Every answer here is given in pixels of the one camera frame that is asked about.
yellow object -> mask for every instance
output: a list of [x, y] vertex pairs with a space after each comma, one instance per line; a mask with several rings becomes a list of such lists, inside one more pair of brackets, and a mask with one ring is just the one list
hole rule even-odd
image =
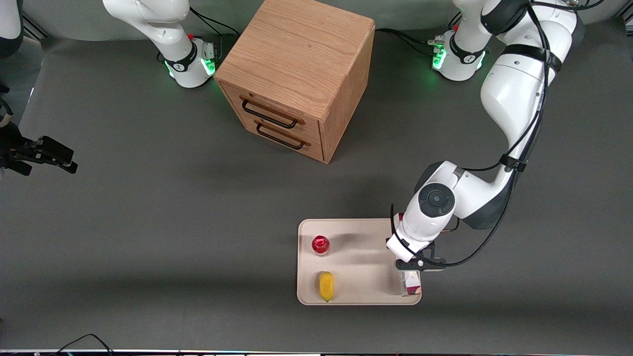
[[334, 296], [334, 275], [330, 272], [321, 272], [318, 277], [318, 292], [321, 298], [329, 302]]

wooden drawer cabinet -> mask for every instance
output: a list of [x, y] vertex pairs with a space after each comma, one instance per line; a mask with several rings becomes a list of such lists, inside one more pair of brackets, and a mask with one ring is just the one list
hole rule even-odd
[[244, 127], [324, 163], [369, 75], [373, 20], [314, 0], [266, 0], [215, 74]]

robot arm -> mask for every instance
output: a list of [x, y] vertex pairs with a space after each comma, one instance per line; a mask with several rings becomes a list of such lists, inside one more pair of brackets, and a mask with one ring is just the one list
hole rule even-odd
[[0, 58], [16, 53], [22, 44], [22, 0], [0, 0]]
[[189, 14], [189, 0], [103, 0], [103, 4], [112, 17], [141, 31], [156, 45], [181, 86], [201, 86], [215, 73], [213, 44], [188, 36], [179, 24]]
[[[534, 6], [549, 42], [547, 52], [527, 13], [526, 0], [454, 2], [462, 10], [464, 22], [457, 32], [449, 31], [436, 38], [448, 38], [449, 46], [439, 53], [433, 67], [448, 79], [466, 80], [478, 69], [478, 59], [483, 57], [480, 51], [491, 34], [507, 45], [484, 81], [481, 100], [504, 132], [508, 152], [502, 156], [492, 182], [448, 161], [434, 163], [425, 170], [402, 221], [387, 240], [387, 247], [404, 262], [428, 247], [453, 215], [473, 229], [493, 229], [498, 225], [529, 157], [540, 121], [544, 79], [549, 84], [555, 77], [570, 49], [572, 33], [581, 24], [572, 11]], [[564, 5], [560, 0], [546, 2]], [[543, 61], [549, 65], [547, 76]]]

drawer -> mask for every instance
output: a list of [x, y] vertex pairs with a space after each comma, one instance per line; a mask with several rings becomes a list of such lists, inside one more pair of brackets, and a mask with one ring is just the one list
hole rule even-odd
[[243, 124], [246, 130], [257, 136], [264, 137], [308, 157], [323, 161], [323, 151], [320, 143], [296, 137], [262, 120], [245, 120]]
[[224, 82], [220, 83], [220, 85], [244, 126], [246, 126], [247, 122], [257, 120], [266, 124], [267, 127], [274, 127], [280, 132], [290, 134], [292, 137], [306, 139], [311, 142], [321, 142], [319, 126], [316, 120], [293, 117], [271, 105], [262, 103], [260, 99], [253, 98], [254, 95], [243, 89]]

black cable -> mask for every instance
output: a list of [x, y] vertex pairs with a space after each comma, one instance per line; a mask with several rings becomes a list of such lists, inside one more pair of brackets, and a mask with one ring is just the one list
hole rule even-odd
[[29, 20], [26, 16], [22, 16], [22, 18], [24, 20], [26, 20], [26, 22], [28, 22], [31, 26], [33, 26], [33, 28], [36, 29], [36, 31], [41, 33], [42, 36], [44, 36], [44, 38], [48, 38], [48, 36], [44, 33], [44, 31], [42, 31], [38, 26], [36, 26], [34, 23], [32, 23], [31, 20]]
[[394, 34], [398, 37], [404, 37], [406, 39], [408, 39], [411, 42], [415, 42], [415, 43], [419, 43], [419, 44], [427, 44], [427, 41], [423, 41], [420, 39], [417, 39], [411, 35], [405, 34], [404, 32], [400, 31], [400, 30], [396, 30], [396, 29], [387, 29], [387, 28], [382, 28], [382, 29], [377, 29], [376, 31], [379, 32], [388, 32], [390, 34]]
[[451, 26], [451, 30], [453, 29], [452, 27], [454, 27], [455, 25], [457, 25], [457, 23], [461, 20], [461, 15], [460, 17], [457, 18], [457, 20], [455, 20], [455, 23], [453, 24], [453, 26]]
[[33, 36], [33, 39], [36, 39], [38, 41], [41, 41], [42, 39], [37, 37], [31, 30], [28, 29], [28, 27], [24, 26], [24, 29], [31, 35]]
[[194, 11], [194, 15], [196, 15], [202, 22], [204, 22], [205, 25], [211, 27], [211, 29], [213, 31], [215, 31], [215, 33], [218, 34], [218, 36], [222, 37], [222, 34], [220, 33], [220, 31], [218, 31], [215, 27], [213, 27], [212, 24], [210, 24], [206, 20], [204, 20], [204, 18], [199, 13], [196, 13]]
[[0, 98], [0, 106], [4, 106], [4, 109], [6, 110], [7, 114], [13, 115], [13, 111], [11, 111], [11, 107], [9, 106], [9, 104], [7, 104], [7, 102], [3, 98]]
[[[536, 29], [539, 31], [539, 37], [541, 38], [541, 44], [543, 45], [543, 48], [547, 51], [547, 53], [549, 52], [550, 46], [549, 46], [549, 41], [547, 36], [545, 35], [545, 31], [543, 31], [543, 28], [541, 27], [541, 22], [539, 21], [538, 17], [536, 16], [536, 13], [534, 12], [534, 9], [532, 8], [532, 6], [528, 6], [527, 7], [527, 13], [530, 16], [530, 18], [532, 19], [532, 21], [534, 22], [534, 25], [536, 26]], [[536, 137], [537, 134], [539, 132], [539, 128], [541, 126], [541, 119], [543, 116], [543, 108], [545, 105], [545, 100], [547, 99], [547, 93], [548, 93], [548, 84], [549, 84], [549, 64], [547, 61], [543, 61], [543, 91], [542, 91], [542, 95], [541, 95], [541, 104], [540, 104], [540, 110], [539, 110], [539, 120], [537, 120], [536, 124], [534, 125], [534, 130], [532, 131], [532, 134], [530, 135], [527, 144], [525, 145], [525, 148], [523, 149], [523, 152], [521, 153], [521, 156], [519, 157], [519, 160], [521, 161], [526, 161], [527, 156], [529, 155], [531, 149], [532, 149], [532, 145], [534, 144], [534, 142], [536, 141]]]
[[[393, 227], [394, 221], [393, 221], [393, 219], [391, 219], [392, 228], [394, 229], [394, 235], [396, 236], [398, 241], [400, 241], [402, 246], [409, 253], [411, 253], [413, 256], [416, 256], [417, 258], [419, 258], [420, 260], [422, 260], [423, 262], [425, 262], [427, 264], [434, 265], [434, 266], [439, 266], [439, 267], [455, 267], [455, 266], [459, 266], [461, 264], [465, 264], [466, 262], [468, 262], [471, 259], [473, 259], [474, 256], [477, 256], [477, 254], [479, 252], [481, 252], [481, 250], [483, 250], [484, 247], [486, 247], [486, 245], [488, 244], [488, 242], [490, 242], [490, 239], [492, 238], [494, 233], [497, 231], [497, 229], [501, 225], [501, 221], [503, 220], [503, 217], [506, 215], [506, 212], [508, 211], [508, 206], [510, 205], [510, 200], [512, 198], [512, 191], [514, 190], [514, 187], [515, 187], [515, 185], [517, 183], [516, 176], [517, 176], [517, 172], [514, 171], [512, 173], [512, 176], [510, 177], [510, 180], [508, 181], [508, 184], [510, 184], [510, 188], [508, 190], [508, 200], [506, 201], [506, 205], [503, 207], [503, 210], [501, 211], [501, 215], [499, 215], [499, 219], [497, 220], [497, 222], [494, 224], [494, 226], [492, 227], [492, 229], [488, 233], [488, 236], [486, 236], [486, 238], [484, 239], [484, 242], [482, 242], [479, 245], [479, 247], [477, 247], [477, 249], [475, 249], [475, 251], [473, 251], [473, 253], [471, 253], [468, 257], [466, 257], [466, 258], [464, 258], [462, 260], [459, 260], [457, 262], [451, 262], [451, 263], [443, 264], [443, 263], [440, 263], [440, 262], [435, 262], [433, 260], [430, 260], [430, 259], [424, 257], [421, 253], [413, 252], [409, 248], [409, 246], [404, 243], [404, 241], [400, 238], [400, 236], [398, 236], [398, 233], [395, 231], [395, 227]], [[393, 204], [391, 205], [391, 212], [392, 212], [391, 215], [393, 216]]]
[[457, 223], [455, 224], [455, 227], [452, 229], [444, 229], [442, 230], [442, 232], [453, 232], [453, 231], [457, 231], [457, 229], [460, 227], [460, 219], [457, 218]]
[[421, 41], [419, 39], [416, 39], [415, 37], [412, 37], [412, 36], [410, 36], [408, 34], [405, 34], [402, 31], [398, 31], [398, 30], [394, 30], [394, 29], [377, 29], [376, 31], [388, 32], [390, 34], [394, 34], [398, 38], [403, 40], [404, 43], [406, 43], [407, 46], [409, 46], [412, 50], [416, 51], [417, 53], [420, 53], [420, 54], [422, 54], [424, 56], [433, 56], [433, 52], [431, 52], [431, 51], [422, 51], [421, 49], [416, 48], [412, 43], [409, 42], [409, 41], [411, 41], [411, 42], [415, 42], [415, 43], [418, 43], [418, 44], [427, 44], [425, 41]]
[[[530, 121], [530, 124], [525, 128], [521, 136], [512, 145], [512, 147], [510, 147], [509, 150], [505, 153], [506, 155], [509, 155], [515, 148], [517, 148], [518, 144], [521, 143], [521, 141], [523, 141], [523, 139], [525, 138], [525, 135], [527, 135], [527, 133], [530, 131], [530, 129], [532, 128], [536, 120], [540, 117], [540, 112], [541, 112], [540, 110], [536, 110], [536, 112], [534, 113], [534, 117], [532, 118], [532, 121]], [[486, 168], [462, 168], [462, 169], [469, 170], [471, 172], [485, 172], [485, 171], [497, 168], [500, 164], [501, 162], [497, 162], [494, 165], [491, 165], [490, 167], [486, 167]]]
[[459, 19], [457, 19], [457, 17], [460, 16], [460, 15], [461, 15], [461, 11], [457, 12], [457, 14], [455, 14], [455, 16], [453, 16], [451, 21], [449, 21], [449, 23], [448, 23], [448, 29], [449, 30], [453, 29], [453, 21], [458, 21]]
[[231, 30], [231, 31], [235, 32], [235, 34], [236, 34], [237, 36], [240, 36], [240, 35], [241, 35], [241, 34], [240, 34], [240, 33], [239, 33], [236, 29], [234, 29], [233, 27], [231, 27], [231, 26], [229, 26], [229, 25], [226, 25], [226, 24], [224, 24], [224, 23], [222, 23], [222, 22], [216, 21], [216, 20], [214, 20], [214, 19], [212, 19], [212, 18], [210, 18], [210, 17], [204, 16], [204, 15], [200, 14], [199, 12], [197, 12], [196, 10], [194, 10], [194, 8], [192, 8], [192, 7], [189, 7], [189, 9], [190, 9], [190, 10], [191, 10], [191, 12], [193, 12], [196, 16], [198, 16], [198, 17], [203, 17], [203, 18], [205, 18], [205, 19], [207, 19], [207, 20], [209, 20], [209, 21], [211, 21], [211, 22], [213, 22], [213, 23], [217, 23], [217, 24], [218, 24], [218, 25], [220, 25], [220, 26], [224, 26], [224, 27], [226, 27], [227, 29], [229, 29], [229, 30]]
[[216, 34], [218, 34], [218, 36], [220, 36], [220, 55], [218, 56], [218, 61], [222, 59], [222, 57], [224, 56], [224, 49], [223, 49], [223, 44], [224, 44], [224, 35], [220, 33], [220, 31], [218, 31], [215, 27], [213, 27], [210, 23], [208, 23], [207, 21], [205, 21], [204, 19], [206, 18], [203, 15], [200, 15], [196, 10], [192, 9], [192, 12], [194, 13], [194, 15], [196, 15], [202, 22], [204, 22], [204, 24], [206, 24], [207, 26], [211, 27]]
[[58, 355], [60, 352], [62, 352], [63, 350], [65, 350], [65, 349], [66, 349], [66, 347], [68, 347], [68, 346], [70, 346], [70, 345], [72, 345], [72, 344], [74, 344], [74, 343], [76, 343], [76, 342], [80, 341], [81, 339], [88, 337], [88, 336], [92, 336], [93, 338], [97, 339], [97, 341], [98, 341], [98, 342], [100, 342], [100, 343], [102, 344], [102, 346], [106, 349], [106, 351], [108, 352], [108, 355], [112, 356], [112, 354], [113, 354], [113, 352], [114, 352], [114, 351], [110, 348], [110, 346], [108, 346], [105, 342], [103, 342], [103, 340], [102, 340], [102, 339], [100, 339], [100, 338], [99, 338], [98, 336], [96, 336], [95, 334], [86, 334], [86, 335], [83, 335], [83, 336], [82, 336], [82, 337], [80, 337], [79, 339], [74, 340], [74, 341], [71, 341], [71, 342], [69, 342], [69, 343], [65, 344], [65, 345], [64, 345], [64, 346], [62, 346], [59, 350], [57, 350], [57, 352], [50, 353], [50, 354], [48, 354], [48, 355]]
[[532, 1], [531, 4], [534, 6], [547, 6], [549, 8], [560, 9], [560, 10], [571, 10], [571, 11], [581, 11], [581, 10], [589, 10], [593, 9], [596, 6], [602, 4], [605, 0], [598, 0], [594, 4], [589, 6], [564, 6], [558, 4], [550, 4], [550, 3], [542, 3], [540, 1]]

